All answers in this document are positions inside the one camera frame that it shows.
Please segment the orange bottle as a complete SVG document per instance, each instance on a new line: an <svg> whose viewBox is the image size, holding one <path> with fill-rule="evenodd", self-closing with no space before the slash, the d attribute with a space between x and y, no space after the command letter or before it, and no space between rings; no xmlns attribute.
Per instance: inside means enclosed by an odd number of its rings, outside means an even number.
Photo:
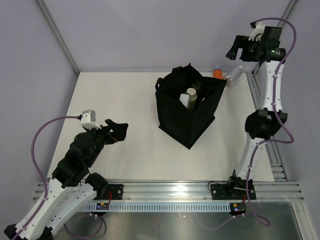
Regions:
<svg viewBox="0 0 320 240"><path fill-rule="evenodd" d="M220 79L220 80L223 80L223 72L220 68L216 68L213 70L213 77L216 78L216 79Z"/></svg>

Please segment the white bottle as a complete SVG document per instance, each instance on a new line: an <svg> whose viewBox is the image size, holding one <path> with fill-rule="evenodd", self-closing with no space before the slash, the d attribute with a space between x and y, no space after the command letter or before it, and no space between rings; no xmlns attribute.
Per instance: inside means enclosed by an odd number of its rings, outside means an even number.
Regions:
<svg viewBox="0 0 320 240"><path fill-rule="evenodd" d="M179 101L187 108L190 108L191 96L188 93L182 93L179 96Z"/></svg>

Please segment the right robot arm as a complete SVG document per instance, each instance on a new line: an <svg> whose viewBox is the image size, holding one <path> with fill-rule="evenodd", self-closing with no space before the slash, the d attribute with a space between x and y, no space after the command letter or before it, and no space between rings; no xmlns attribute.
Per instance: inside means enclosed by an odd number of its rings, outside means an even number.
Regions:
<svg viewBox="0 0 320 240"><path fill-rule="evenodd" d="M237 168L221 187L223 199L241 200L244 196L256 199L253 182L261 152L288 119L281 103L281 77L286 56L286 50L280 47L282 28L266 26L262 22L254 23L252 27L249 36L235 37L226 57L235 60L238 50L242 50L240 60L257 62L264 94L260 99L260 107L246 118L245 147Z"/></svg>

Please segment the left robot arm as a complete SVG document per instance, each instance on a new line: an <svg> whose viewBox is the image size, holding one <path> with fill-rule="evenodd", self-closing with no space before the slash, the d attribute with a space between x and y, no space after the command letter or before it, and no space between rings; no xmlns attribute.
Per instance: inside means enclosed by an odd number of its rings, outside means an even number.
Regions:
<svg viewBox="0 0 320 240"><path fill-rule="evenodd" d="M105 120L106 125L82 122L64 158L59 161L44 192L29 213L18 223L8 225L4 234L10 240L52 240L58 230L91 200L122 199L122 184L109 184L99 173L90 173L106 145L125 140L129 125Z"/></svg>

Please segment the black canvas bag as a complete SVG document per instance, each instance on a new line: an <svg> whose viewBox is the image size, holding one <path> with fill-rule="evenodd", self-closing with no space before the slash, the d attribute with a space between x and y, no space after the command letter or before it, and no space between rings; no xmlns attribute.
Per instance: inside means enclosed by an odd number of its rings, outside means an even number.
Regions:
<svg viewBox="0 0 320 240"><path fill-rule="evenodd" d="M158 78L155 98L159 128L174 140L190 149L215 120L226 81L203 76L193 66L179 66ZM197 100L193 111L179 100L180 94L194 88Z"/></svg>

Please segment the clear silver bottle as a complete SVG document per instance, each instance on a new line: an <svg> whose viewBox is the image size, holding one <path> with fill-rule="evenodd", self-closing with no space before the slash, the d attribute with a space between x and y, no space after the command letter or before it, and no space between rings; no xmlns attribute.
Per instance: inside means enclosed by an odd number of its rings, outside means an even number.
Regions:
<svg viewBox="0 0 320 240"><path fill-rule="evenodd" d="M224 75L224 79L226 80L226 86L232 86L242 75L243 66L238 65L237 67L234 67L232 70L228 71Z"/></svg>

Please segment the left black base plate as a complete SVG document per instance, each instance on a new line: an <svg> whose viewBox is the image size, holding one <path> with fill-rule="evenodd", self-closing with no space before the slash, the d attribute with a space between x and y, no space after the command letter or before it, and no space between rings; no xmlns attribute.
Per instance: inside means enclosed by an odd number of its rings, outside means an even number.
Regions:
<svg viewBox="0 0 320 240"><path fill-rule="evenodd" d="M123 190L123 184L108 184L102 187L102 192L99 196L99 199L120 201L123 199Z"/></svg>

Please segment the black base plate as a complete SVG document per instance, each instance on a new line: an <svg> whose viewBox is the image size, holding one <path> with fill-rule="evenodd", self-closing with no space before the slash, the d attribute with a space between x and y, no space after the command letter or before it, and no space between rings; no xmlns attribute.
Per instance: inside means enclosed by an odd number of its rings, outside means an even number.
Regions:
<svg viewBox="0 0 320 240"><path fill-rule="evenodd" d="M209 185L211 197L213 200L244 200L248 199L245 190L231 189L228 190L226 184L213 183Z"/></svg>
<svg viewBox="0 0 320 240"><path fill-rule="evenodd" d="M108 184L102 187L102 192L99 196L99 199L120 201L123 199L123 190L123 184Z"/></svg>

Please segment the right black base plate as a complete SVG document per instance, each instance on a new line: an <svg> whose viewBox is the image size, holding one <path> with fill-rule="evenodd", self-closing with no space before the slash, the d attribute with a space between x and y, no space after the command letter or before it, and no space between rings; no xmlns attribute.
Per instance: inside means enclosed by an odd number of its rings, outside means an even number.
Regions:
<svg viewBox="0 0 320 240"><path fill-rule="evenodd" d="M211 197L213 200L244 200L248 199L245 190L231 189L228 190L226 184L213 183L209 185Z"/></svg>

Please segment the left aluminium frame post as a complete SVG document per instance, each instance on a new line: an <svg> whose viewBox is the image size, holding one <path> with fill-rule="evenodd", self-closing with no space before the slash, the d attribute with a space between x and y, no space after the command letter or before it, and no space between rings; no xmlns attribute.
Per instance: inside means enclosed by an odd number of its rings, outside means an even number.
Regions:
<svg viewBox="0 0 320 240"><path fill-rule="evenodd" d="M69 66L78 77L80 75L80 69L73 58L47 4L44 0L34 0L36 7L38 8L40 14L42 15L44 21L46 22L49 30L51 31L55 41L57 42L62 54L64 55L65 59L67 60Z"/></svg>

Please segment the aluminium rail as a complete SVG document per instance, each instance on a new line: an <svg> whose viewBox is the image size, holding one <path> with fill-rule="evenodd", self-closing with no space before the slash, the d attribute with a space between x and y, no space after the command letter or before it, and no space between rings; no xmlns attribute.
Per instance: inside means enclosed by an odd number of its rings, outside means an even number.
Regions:
<svg viewBox="0 0 320 240"><path fill-rule="evenodd" d="M122 182L124 202L204 202L211 201L208 183L203 181ZM297 182L255 182L259 202L303 202L304 194Z"/></svg>

